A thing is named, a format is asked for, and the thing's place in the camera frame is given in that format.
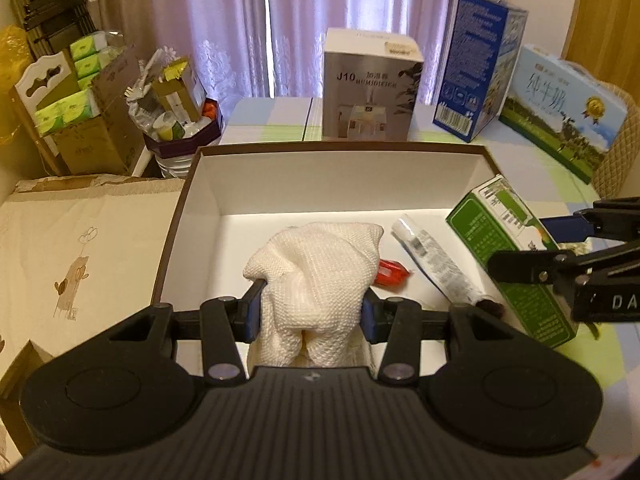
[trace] open box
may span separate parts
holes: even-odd
[[[372,222],[385,234],[380,256],[412,270],[402,290],[424,308],[449,302],[391,235],[408,213],[427,229],[476,287],[501,298],[455,232],[447,214],[471,189],[499,174],[483,146],[421,142],[286,142],[208,146],[196,154],[182,188],[156,277],[154,302],[194,310],[219,296],[241,297],[252,254],[289,226],[315,221]],[[507,322],[518,325],[509,314]],[[246,359],[247,346],[238,344]],[[382,357],[384,345],[374,355]],[[421,374],[444,363],[438,342],[422,343]],[[178,346],[177,361],[202,373],[199,342]]]

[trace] white box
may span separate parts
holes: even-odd
[[[322,136],[406,140],[423,63],[408,36],[330,28],[324,42]]]
[[[402,290],[375,287],[376,293],[447,310],[449,302],[391,235],[392,223],[405,212],[436,238],[481,292],[501,298],[446,223],[466,193],[497,173],[484,146],[476,145],[335,141],[203,148],[176,206],[153,301],[194,310],[210,298],[239,298],[251,284],[242,276],[244,265],[276,232],[314,221],[358,221],[381,225],[381,257],[413,271]],[[518,325],[514,317],[506,321]],[[246,358],[247,345],[238,346]],[[378,360],[383,349],[374,347]],[[180,343],[177,361],[201,374],[200,342]],[[421,374],[444,362],[443,345],[422,343]]]

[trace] cardboard box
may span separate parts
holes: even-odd
[[[401,168],[402,185],[380,178],[380,168]],[[152,301],[188,310],[217,296],[240,298],[250,284],[242,276],[244,265],[276,232],[314,221],[373,222],[385,230],[380,255],[413,271],[401,295],[425,308],[447,310],[449,301],[391,234],[405,212],[436,238],[478,290],[500,298],[446,223],[471,189],[497,173],[485,147],[472,144],[338,140],[201,148],[169,227]],[[398,294],[376,292],[383,298]],[[238,348],[245,356],[247,345]],[[382,348],[374,347],[379,359],[378,351]],[[177,361],[196,373],[202,367],[199,352],[199,343],[183,346]],[[422,374],[444,361],[442,345],[423,346]]]
[[[202,117],[207,93],[187,58],[174,61],[165,67],[163,73],[172,72],[173,67],[180,67],[180,75],[171,80],[156,79],[152,83],[153,89],[165,110],[172,111],[181,123],[194,123]]]
[[[29,341],[0,379],[0,418],[23,456],[36,446],[36,442],[20,411],[20,392],[34,370],[52,359],[51,354]]]
[[[587,184],[625,118],[622,99],[586,71],[533,45],[522,48],[500,115]]]
[[[499,175],[473,189],[447,222],[483,268],[495,251],[545,251],[558,246],[507,180]],[[577,323],[560,296],[546,285],[498,283],[523,329],[552,348],[575,337]]]
[[[322,136],[406,140],[423,62],[408,36],[330,28],[324,42]]]
[[[128,48],[92,80],[101,114],[52,134],[72,174],[131,174],[145,141],[129,118],[124,91],[139,77],[138,60]]]
[[[527,15],[491,0],[458,0],[434,124],[471,142],[498,114]]]

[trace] chair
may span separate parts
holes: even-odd
[[[10,90],[16,115],[56,176],[67,175],[69,171],[51,136],[40,137],[35,126],[35,113],[79,91],[78,79],[66,52],[40,57],[27,67],[20,81]]]
[[[622,88],[605,82],[601,85],[620,97],[627,109],[620,133],[591,181],[601,198],[614,198],[620,193],[640,152],[640,110],[631,95]]]

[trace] red object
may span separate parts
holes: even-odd
[[[374,283],[381,286],[398,286],[411,274],[399,262],[391,260],[380,260],[378,273]]]

